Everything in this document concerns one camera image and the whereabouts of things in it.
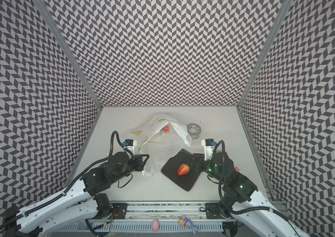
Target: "white plastic bag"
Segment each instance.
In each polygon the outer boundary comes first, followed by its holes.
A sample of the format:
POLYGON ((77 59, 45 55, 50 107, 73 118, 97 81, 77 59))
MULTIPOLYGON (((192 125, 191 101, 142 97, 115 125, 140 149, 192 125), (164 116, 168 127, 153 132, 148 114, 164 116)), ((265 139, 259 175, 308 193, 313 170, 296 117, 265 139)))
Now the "white plastic bag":
POLYGON ((153 175, 168 159, 178 154, 182 148, 191 145, 187 127, 164 114, 150 117, 139 128, 132 130, 130 137, 137 140, 136 153, 150 156, 142 171, 145 176, 153 175), (161 131, 165 126, 169 127, 169 132, 161 131))

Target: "black and white geometric wallpaper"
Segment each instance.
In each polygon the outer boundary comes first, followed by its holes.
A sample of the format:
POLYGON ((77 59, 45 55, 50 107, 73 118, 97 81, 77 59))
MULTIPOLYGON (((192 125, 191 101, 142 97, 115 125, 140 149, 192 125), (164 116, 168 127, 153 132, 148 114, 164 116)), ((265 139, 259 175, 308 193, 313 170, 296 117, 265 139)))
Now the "black and white geometric wallpaper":
POLYGON ((47 0, 103 105, 235 105, 282 0, 47 0))
POLYGON ((0 0, 0 224, 64 187, 97 109, 28 0, 0 0))
POLYGON ((335 0, 297 0, 243 107, 294 222, 335 236, 335 0))

